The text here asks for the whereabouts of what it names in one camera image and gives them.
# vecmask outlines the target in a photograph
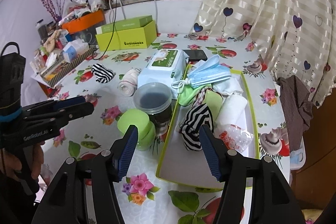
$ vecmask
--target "face mask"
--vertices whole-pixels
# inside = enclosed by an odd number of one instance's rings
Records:
[[[175,81],[172,87],[182,93],[184,85],[191,85],[197,88],[205,84],[226,80],[231,77],[230,69],[219,64],[219,55],[214,55],[205,61],[201,66],[187,74],[185,80]]]

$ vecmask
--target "black phone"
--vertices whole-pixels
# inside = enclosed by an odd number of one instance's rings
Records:
[[[207,61],[208,58],[203,50],[183,50],[189,56],[189,62]]]

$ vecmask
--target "striped curtain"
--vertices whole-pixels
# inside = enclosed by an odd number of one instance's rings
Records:
[[[274,79],[296,75],[320,106],[336,76],[336,0],[203,0],[190,38],[250,35]]]

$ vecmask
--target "person's hand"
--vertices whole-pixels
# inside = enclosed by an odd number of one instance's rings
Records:
[[[41,145],[44,145],[44,142],[39,144],[35,144],[33,148],[33,163],[31,165],[31,177],[35,180],[41,173],[41,166],[44,162],[43,151]],[[14,155],[8,153],[3,149],[3,157],[6,168],[6,175],[12,179],[19,181],[19,178],[15,175],[14,171],[20,171],[22,168],[22,164],[20,160]],[[0,153],[0,171],[4,174],[3,166],[2,166],[2,158]]]

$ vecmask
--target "brown cloth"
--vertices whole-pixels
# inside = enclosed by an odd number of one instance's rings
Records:
[[[300,148],[302,134],[309,129],[313,103],[308,101],[310,92],[295,75],[287,79],[280,77],[278,83],[291,152]]]

